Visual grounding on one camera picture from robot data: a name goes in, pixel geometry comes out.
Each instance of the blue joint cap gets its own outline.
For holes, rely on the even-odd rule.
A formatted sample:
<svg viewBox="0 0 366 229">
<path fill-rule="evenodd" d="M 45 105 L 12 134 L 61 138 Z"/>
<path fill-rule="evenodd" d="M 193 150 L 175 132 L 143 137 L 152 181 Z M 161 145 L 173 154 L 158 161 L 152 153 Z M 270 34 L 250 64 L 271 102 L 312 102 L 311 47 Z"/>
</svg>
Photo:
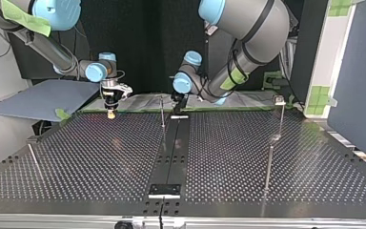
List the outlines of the blue joint cap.
<svg viewBox="0 0 366 229">
<path fill-rule="evenodd" d="M 192 90 L 193 82 L 185 73 L 177 73 L 174 77 L 173 87 L 180 94 L 187 94 Z"/>
<path fill-rule="evenodd" d="M 216 105 L 216 106 L 222 106 L 222 105 L 224 105 L 224 103 L 225 103 L 225 101 L 227 100 L 227 98 L 228 97 L 226 97 L 228 94 L 224 94 L 223 96 L 223 98 L 220 98 L 218 101 L 216 101 L 214 104 Z"/>
<path fill-rule="evenodd" d="M 213 26 L 218 24 L 225 9 L 225 0 L 201 0 L 198 13 Z"/>
<path fill-rule="evenodd" d="M 114 53 L 111 53 L 111 52 L 102 52 L 102 53 L 100 53 L 99 54 L 99 59 L 117 61 L 117 57 L 115 56 Z"/>
<path fill-rule="evenodd" d="M 35 0 L 32 14 L 50 22 L 52 31 L 68 31 L 81 14 L 81 0 Z"/>
<path fill-rule="evenodd" d="M 86 77 L 91 81 L 98 83 L 107 77 L 106 66 L 100 63 L 92 63 L 85 70 Z"/>
<path fill-rule="evenodd" d="M 195 51 L 188 51 L 184 56 L 184 60 L 189 64 L 193 64 L 197 67 L 201 66 L 201 62 L 203 61 L 203 57 L 200 53 Z"/>
</svg>

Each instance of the perforated metal table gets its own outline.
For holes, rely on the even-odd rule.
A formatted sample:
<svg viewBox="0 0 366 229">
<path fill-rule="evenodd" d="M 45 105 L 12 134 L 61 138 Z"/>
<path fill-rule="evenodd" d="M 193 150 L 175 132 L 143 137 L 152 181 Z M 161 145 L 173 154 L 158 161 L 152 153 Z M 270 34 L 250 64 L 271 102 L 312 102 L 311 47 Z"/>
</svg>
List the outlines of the perforated metal table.
<svg viewBox="0 0 366 229">
<path fill-rule="evenodd" d="M 0 219 L 130 217 L 155 227 L 159 218 L 366 223 L 366 163 L 298 112 L 285 114 L 268 193 L 268 149 L 279 113 L 189 117 L 168 120 L 164 130 L 160 114 L 75 116 L 2 161 Z M 180 184 L 180 198 L 149 199 L 153 184 Z"/>
</svg>

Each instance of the metal frame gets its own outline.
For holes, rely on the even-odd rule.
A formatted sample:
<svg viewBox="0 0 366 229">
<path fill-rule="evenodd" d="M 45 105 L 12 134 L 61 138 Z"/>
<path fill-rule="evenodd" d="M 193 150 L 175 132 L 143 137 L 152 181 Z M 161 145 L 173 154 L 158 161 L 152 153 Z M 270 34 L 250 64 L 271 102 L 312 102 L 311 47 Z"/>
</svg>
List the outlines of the metal frame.
<svg viewBox="0 0 366 229">
<path fill-rule="evenodd" d="M 0 215 L 0 228 L 114 228 L 118 221 L 135 228 L 159 228 L 159 218 L 109 216 Z M 213 219 L 163 218 L 164 228 L 366 228 L 366 219 Z"/>
</svg>

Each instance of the thin metal pin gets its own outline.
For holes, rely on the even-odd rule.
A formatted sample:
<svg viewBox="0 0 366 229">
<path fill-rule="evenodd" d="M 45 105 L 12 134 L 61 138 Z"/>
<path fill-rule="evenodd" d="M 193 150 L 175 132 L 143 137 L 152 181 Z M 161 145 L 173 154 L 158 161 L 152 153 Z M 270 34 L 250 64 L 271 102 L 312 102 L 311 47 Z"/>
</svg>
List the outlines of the thin metal pin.
<svg viewBox="0 0 366 229">
<path fill-rule="evenodd" d="M 285 104 L 283 105 L 282 111 L 281 111 L 281 118 L 280 118 L 280 131 L 279 131 L 279 135 L 281 137 L 281 131 L 283 129 L 283 121 L 284 121 L 284 112 L 285 112 Z"/>
<path fill-rule="evenodd" d="M 162 114 L 162 127 L 165 128 L 165 114 L 163 109 L 163 96 L 160 95 L 160 113 Z"/>
<path fill-rule="evenodd" d="M 264 191 L 267 193 L 269 192 L 269 183 L 270 183 L 270 175 L 272 172 L 272 162 L 273 162 L 273 152 L 275 147 L 273 145 L 270 146 L 269 149 L 269 160 L 267 161 L 267 173 L 266 173 L 266 184 L 264 187 Z"/>
<path fill-rule="evenodd" d="M 41 180 L 44 183 L 43 173 L 41 172 L 41 169 L 40 169 L 40 163 L 38 162 L 37 157 L 35 156 L 35 153 L 34 153 L 34 150 L 32 149 L 31 144 L 28 144 L 28 146 L 29 146 L 29 149 L 30 149 L 30 152 L 31 152 L 32 159 L 34 160 L 34 163 L 37 166 L 37 170 L 38 170 L 38 173 L 41 177 Z"/>
</svg>

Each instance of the green tape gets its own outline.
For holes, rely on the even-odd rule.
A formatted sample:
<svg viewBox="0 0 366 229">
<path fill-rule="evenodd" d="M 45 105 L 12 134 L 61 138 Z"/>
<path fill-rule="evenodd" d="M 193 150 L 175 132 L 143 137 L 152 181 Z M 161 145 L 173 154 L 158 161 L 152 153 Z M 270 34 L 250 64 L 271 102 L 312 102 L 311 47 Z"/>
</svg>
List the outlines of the green tape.
<svg viewBox="0 0 366 229">
<path fill-rule="evenodd" d="M 339 17 L 349 15 L 350 7 L 352 6 L 352 0 L 332 0 L 331 7 L 329 9 L 330 17 Z"/>
<path fill-rule="evenodd" d="M 330 87 L 313 86 L 306 115 L 323 115 L 329 103 Z"/>
<path fill-rule="evenodd" d="M 238 68 L 234 69 L 231 73 L 233 80 L 236 84 L 243 84 L 246 82 L 245 76 L 239 71 Z M 221 85 L 222 90 L 229 91 L 231 90 L 236 84 L 234 83 L 230 77 L 228 77 L 225 82 Z"/>
<path fill-rule="evenodd" d="M 71 117 L 71 115 L 66 113 L 64 109 L 55 109 L 55 114 L 61 119 L 61 121 L 67 120 Z"/>
<path fill-rule="evenodd" d="M 9 0 L 1 0 L 2 12 L 5 19 L 14 21 L 31 31 L 41 33 L 45 36 L 50 36 L 51 25 L 47 19 L 30 15 Z"/>
<path fill-rule="evenodd" d="M 263 88 L 264 89 L 279 90 L 280 89 L 280 86 L 273 86 L 273 84 L 267 82 L 267 79 L 269 79 L 269 78 L 272 78 L 272 79 L 280 79 L 282 77 L 283 76 L 282 76 L 281 71 L 264 73 Z"/>
</svg>

